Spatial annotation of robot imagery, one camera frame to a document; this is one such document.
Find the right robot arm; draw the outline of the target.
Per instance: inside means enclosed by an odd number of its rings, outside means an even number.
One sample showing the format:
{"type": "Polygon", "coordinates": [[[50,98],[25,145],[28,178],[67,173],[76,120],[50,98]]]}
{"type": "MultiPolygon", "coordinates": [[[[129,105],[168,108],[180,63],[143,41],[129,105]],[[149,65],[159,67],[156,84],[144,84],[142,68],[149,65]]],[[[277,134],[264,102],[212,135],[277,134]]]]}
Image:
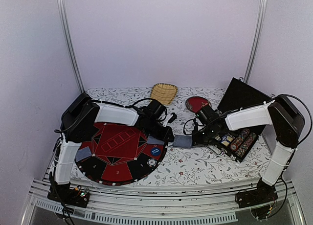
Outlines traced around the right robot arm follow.
{"type": "Polygon", "coordinates": [[[267,169],[252,193],[256,203],[264,203],[271,197],[275,184],[288,168],[298,145],[303,141],[300,136],[305,118],[291,102],[291,98],[292,95],[281,94],[263,104],[227,111],[221,115],[210,106],[205,106],[196,113],[196,118],[203,128],[192,132],[195,145],[212,145],[217,136],[237,130],[273,126],[276,145],[267,169]]]}

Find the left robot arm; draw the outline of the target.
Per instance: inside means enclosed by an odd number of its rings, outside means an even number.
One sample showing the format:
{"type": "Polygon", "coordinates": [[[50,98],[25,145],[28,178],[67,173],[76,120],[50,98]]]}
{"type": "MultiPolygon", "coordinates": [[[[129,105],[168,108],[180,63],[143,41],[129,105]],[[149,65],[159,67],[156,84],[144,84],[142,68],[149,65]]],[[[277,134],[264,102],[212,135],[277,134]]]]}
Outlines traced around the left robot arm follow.
{"type": "Polygon", "coordinates": [[[155,99],[147,106],[122,106],[79,95],[62,115],[54,148],[51,190],[63,203],[73,193],[70,173],[76,164],[103,185],[130,184],[153,172],[174,140],[166,107],[155,99]]]}

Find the blue checkered card deck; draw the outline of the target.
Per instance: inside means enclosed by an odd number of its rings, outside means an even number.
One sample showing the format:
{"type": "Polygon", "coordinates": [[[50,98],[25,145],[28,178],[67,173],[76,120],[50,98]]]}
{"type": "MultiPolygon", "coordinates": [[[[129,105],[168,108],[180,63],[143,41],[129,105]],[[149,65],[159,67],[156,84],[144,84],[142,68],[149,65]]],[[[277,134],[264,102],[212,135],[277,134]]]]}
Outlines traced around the blue checkered card deck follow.
{"type": "Polygon", "coordinates": [[[191,149],[193,146],[192,137],[188,135],[176,135],[173,141],[173,147],[191,149]]]}

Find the dealt blue cards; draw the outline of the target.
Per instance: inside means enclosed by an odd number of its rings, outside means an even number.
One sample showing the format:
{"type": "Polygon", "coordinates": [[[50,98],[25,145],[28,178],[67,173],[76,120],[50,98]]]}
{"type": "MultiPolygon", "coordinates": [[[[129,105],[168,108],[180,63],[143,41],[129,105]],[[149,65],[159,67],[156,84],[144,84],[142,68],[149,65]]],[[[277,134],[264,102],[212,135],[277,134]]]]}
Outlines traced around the dealt blue cards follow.
{"type": "Polygon", "coordinates": [[[91,150],[89,147],[84,147],[82,149],[79,149],[76,153],[76,156],[75,156],[75,161],[78,162],[78,161],[82,161],[86,158],[89,158],[92,156],[92,153],[91,153],[91,150]]]}
{"type": "Polygon", "coordinates": [[[153,145],[163,145],[164,141],[154,138],[153,136],[148,136],[147,138],[147,144],[153,144],[153,145]]]}

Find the blue small blind chip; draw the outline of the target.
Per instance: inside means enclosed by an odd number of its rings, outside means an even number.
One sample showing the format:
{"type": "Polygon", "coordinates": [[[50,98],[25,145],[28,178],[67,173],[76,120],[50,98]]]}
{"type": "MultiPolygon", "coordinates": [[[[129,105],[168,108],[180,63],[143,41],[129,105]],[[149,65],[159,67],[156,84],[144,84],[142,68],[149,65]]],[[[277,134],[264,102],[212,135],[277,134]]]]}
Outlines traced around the blue small blind chip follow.
{"type": "Polygon", "coordinates": [[[150,151],[150,153],[151,153],[151,155],[153,155],[153,156],[159,156],[160,154],[161,154],[161,149],[160,148],[158,148],[158,147],[153,147],[152,149],[151,149],[151,151],[150,151]]]}

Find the blue white ten chip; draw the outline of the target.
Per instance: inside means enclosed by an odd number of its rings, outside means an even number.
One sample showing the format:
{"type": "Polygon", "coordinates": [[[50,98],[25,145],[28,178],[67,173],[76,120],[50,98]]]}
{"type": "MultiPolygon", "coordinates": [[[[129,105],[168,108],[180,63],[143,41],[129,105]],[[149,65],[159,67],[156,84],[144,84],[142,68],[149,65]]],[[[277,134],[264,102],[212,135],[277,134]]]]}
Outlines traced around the blue white ten chip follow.
{"type": "Polygon", "coordinates": [[[149,167],[155,167],[157,164],[157,160],[154,158],[150,158],[150,159],[148,159],[147,164],[149,167]]]}

